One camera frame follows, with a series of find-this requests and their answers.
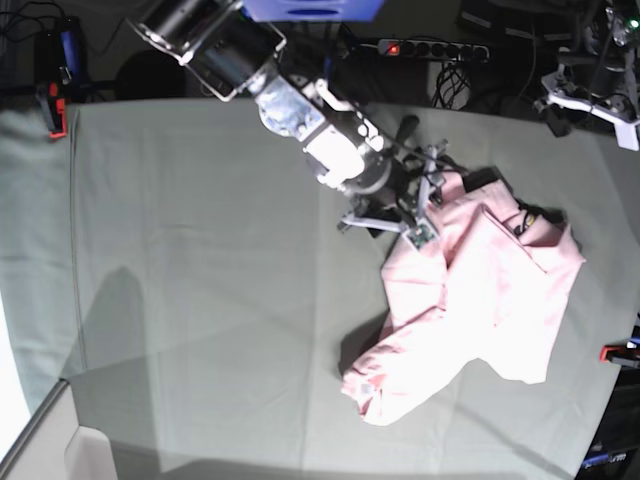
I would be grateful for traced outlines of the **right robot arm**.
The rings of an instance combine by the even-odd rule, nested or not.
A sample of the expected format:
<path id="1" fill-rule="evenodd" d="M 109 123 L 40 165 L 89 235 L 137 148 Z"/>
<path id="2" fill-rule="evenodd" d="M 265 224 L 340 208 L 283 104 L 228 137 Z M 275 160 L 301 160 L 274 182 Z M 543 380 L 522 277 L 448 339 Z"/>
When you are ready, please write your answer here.
<path id="1" fill-rule="evenodd" d="M 418 118 L 405 117 L 394 135 L 381 130 L 318 69 L 289 68 L 285 35 L 245 16 L 243 6 L 158 1 L 131 27 L 219 100 L 247 95 L 269 131 L 297 141 L 317 182 L 349 200 L 339 231 L 391 232 L 417 245 L 437 238 L 428 204 L 449 163 L 438 147 L 407 146 Z"/>

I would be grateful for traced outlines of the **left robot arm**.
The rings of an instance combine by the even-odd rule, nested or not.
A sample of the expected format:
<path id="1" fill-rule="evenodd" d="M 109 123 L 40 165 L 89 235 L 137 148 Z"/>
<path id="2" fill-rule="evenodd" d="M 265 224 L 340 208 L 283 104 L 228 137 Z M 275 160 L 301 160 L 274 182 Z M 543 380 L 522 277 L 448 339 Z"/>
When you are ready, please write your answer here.
<path id="1" fill-rule="evenodd" d="M 589 1 L 572 43 L 541 77 L 534 103 L 556 137 L 598 120 L 612 126 L 620 148 L 639 150 L 639 3 Z"/>

